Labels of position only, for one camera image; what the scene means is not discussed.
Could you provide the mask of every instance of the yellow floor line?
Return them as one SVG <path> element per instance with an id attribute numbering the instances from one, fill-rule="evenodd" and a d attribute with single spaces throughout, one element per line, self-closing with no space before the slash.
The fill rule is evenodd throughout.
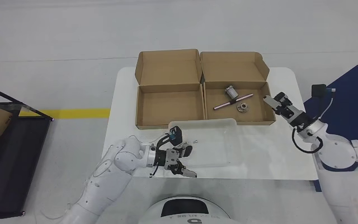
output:
<path id="1" fill-rule="evenodd" d="M 111 109 L 65 109 L 65 110 L 40 110 L 55 119 L 80 119 L 80 118 L 109 118 Z M 21 111 L 20 116 L 38 116 L 31 111 Z"/>

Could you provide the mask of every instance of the metal rod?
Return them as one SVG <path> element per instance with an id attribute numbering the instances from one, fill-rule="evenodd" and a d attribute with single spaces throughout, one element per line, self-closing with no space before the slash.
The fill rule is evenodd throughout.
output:
<path id="1" fill-rule="evenodd" d="M 241 101 L 241 100 L 243 100 L 243 99 L 249 98 L 249 97 L 251 97 L 251 96 L 253 96 L 253 94 L 248 94 L 248 95 L 245 95 L 245 96 L 236 98 L 236 99 L 234 99 L 234 100 L 231 100 L 231 101 L 229 101 L 229 102 L 226 102 L 225 104 L 221 104 L 221 105 L 219 105 L 219 106 L 214 107 L 214 110 L 218 110 L 218 109 L 220 109 L 220 108 L 224 108 L 224 107 L 226 107 L 226 106 L 235 104 L 235 103 L 237 103 L 237 102 L 239 102 L 239 101 Z"/>

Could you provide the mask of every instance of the blue panel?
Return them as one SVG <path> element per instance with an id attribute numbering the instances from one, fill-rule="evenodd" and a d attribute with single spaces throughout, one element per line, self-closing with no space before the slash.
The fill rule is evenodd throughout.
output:
<path id="1" fill-rule="evenodd" d="M 313 184 L 316 192 L 322 192 L 321 184 L 319 183 L 319 180 L 313 180 Z"/>
<path id="2" fill-rule="evenodd" d="M 328 87 L 336 88 L 336 95 L 331 107 L 321 119 L 328 124 L 327 132 L 348 140 L 358 139 L 358 66 Z M 331 98 L 326 96 L 323 108 L 328 106 L 330 100 Z M 315 117 L 318 113 L 318 99 L 310 98 L 304 103 L 304 107 L 308 115 Z"/>

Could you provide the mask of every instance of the metal cylinder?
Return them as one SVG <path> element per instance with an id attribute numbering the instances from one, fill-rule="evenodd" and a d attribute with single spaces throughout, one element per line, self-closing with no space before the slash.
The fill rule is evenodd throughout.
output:
<path id="1" fill-rule="evenodd" d="M 236 97 L 238 97 L 238 93 L 236 92 L 236 90 L 234 89 L 233 86 L 229 86 L 225 89 L 225 92 L 230 96 L 230 98 L 233 100 Z"/>

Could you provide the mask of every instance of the gray floor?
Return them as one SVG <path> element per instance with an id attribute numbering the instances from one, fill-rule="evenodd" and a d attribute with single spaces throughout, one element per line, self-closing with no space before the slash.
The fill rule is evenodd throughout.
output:
<path id="1" fill-rule="evenodd" d="M 109 108 L 118 71 L 135 66 L 140 51 L 197 48 L 260 52 L 270 67 L 295 72 L 307 100 L 311 84 L 331 83 L 357 65 L 357 6 L 355 0 L 2 0 L 0 90 L 39 109 Z M 106 119 L 56 120 L 27 215 L 0 223 L 35 223 L 34 213 L 38 223 L 56 223 L 40 211 L 58 216 L 76 200 L 100 159 L 106 126 Z M 211 199 L 243 223 L 335 223 L 323 195 L 306 181 L 173 179 L 158 189 L 160 181 L 134 179 L 99 223 L 136 223 L 153 202 L 177 194 Z"/>

